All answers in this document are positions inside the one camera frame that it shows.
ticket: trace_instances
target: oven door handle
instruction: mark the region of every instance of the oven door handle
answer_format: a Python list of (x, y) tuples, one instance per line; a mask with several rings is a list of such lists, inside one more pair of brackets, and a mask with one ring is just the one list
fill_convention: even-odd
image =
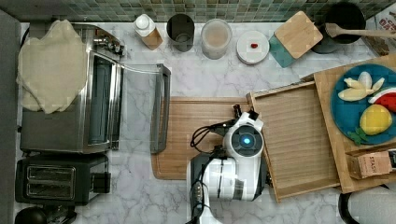
[[(152, 111), (152, 124), (151, 127), (151, 154), (162, 152), (166, 149), (166, 139), (168, 133), (168, 119), (169, 119), (169, 104), (170, 104), (170, 84), (171, 84), (171, 72), (163, 64), (158, 64), (163, 71), (161, 76), (156, 77), (155, 84), (155, 99), (154, 107)], [(164, 104), (163, 104), (163, 123), (160, 126), (161, 120), (161, 102), (162, 92), (164, 92)]]

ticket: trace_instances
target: tile backsplash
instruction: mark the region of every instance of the tile backsplash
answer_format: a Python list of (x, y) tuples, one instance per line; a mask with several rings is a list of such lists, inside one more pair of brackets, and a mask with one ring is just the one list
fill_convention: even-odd
[[(177, 13), (195, 22), (222, 19), (227, 22), (286, 21), (302, 10), (311, 18), (323, 14), (340, 0), (62, 0), (75, 16), (71, 21), (134, 21), (146, 13), (155, 21), (168, 21)], [(349, 0), (366, 18), (374, 16), (396, 0)]]

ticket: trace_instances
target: jar lid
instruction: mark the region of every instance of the jar lid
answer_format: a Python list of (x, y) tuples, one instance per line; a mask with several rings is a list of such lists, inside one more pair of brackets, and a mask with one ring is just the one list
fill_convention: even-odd
[(239, 37), (236, 53), (239, 60), (246, 64), (256, 64), (267, 56), (270, 45), (267, 37), (258, 31), (249, 31)]
[(208, 21), (202, 28), (201, 38), (209, 49), (224, 49), (233, 36), (230, 25), (221, 19)]
[(142, 14), (134, 21), (134, 29), (140, 36), (147, 36), (155, 29), (155, 24), (148, 15)]

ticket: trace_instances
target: black cup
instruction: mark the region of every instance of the black cup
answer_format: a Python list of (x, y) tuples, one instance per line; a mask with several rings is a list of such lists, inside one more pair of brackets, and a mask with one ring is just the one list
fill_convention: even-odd
[(317, 24), (318, 29), (323, 34), (323, 39), (312, 48), (316, 53), (332, 53), (343, 44), (350, 44), (361, 38), (360, 35), (330, 37), (326, 31), (326, 22), (336, 23), (341, 28), (348, 30), (364, 30), (366, 28), (366, 20), (359, 7), (348, 2), (334, 4), (326, 12), (324, 20)]
[(171, 43), (182, 52), (189, 51), (194, 43), (194, 21), (187, 15), (176, 14), (166, 23)]

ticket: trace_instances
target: lemon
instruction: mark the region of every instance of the lemon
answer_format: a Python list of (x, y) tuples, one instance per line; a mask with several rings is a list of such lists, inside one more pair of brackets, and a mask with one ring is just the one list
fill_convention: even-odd
[(361, 128), (367, 135), (382, 133), (391, 123), (392, 116), (382, 105), (370, 105), (361, 115)]

